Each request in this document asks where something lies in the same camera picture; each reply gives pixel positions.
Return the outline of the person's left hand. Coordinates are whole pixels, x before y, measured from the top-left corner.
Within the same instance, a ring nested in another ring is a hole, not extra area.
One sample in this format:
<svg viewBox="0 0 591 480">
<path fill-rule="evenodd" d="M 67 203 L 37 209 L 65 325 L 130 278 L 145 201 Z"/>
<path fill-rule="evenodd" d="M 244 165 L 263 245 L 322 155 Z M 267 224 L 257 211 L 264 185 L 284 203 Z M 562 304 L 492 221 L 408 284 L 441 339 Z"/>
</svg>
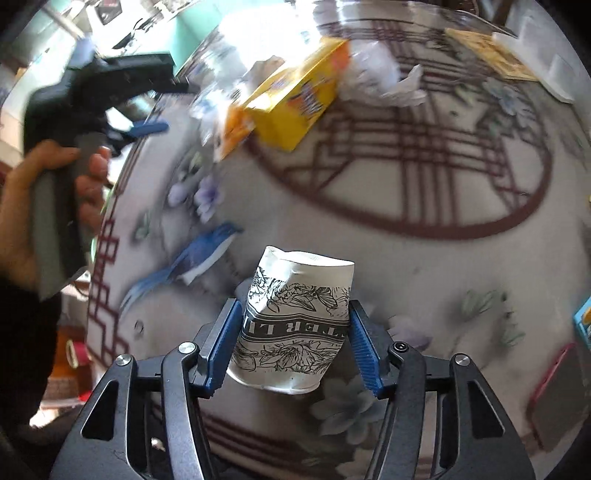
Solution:
<svg viewBox="0 0 591 480">
<path fill-rule="evenodd" d="M 43 209 L 37 205 L 38 186 L 47 172 L 69 166 L 79 157 L 78 148 L 44 140 L 6 176 L 1 195 L 1 276 L 20 288 L 35 291 L 39 284 L 34 229 Z M 103 187 L 110 159 L 110 149 L 98 147 L 89 156 L 87 172 L 74 181 L 78 220 L 93 234 L 103 222 Z"/>
</svg>

